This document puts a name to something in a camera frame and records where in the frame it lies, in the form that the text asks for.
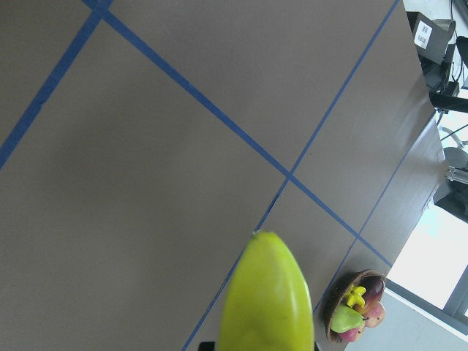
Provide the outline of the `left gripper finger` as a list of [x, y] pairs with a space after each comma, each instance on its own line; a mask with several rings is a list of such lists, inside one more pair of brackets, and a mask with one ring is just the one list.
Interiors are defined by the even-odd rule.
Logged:
[[215, 341], [202, 341], [198, 345], [198, 351], [215, 351], [216, 342]]

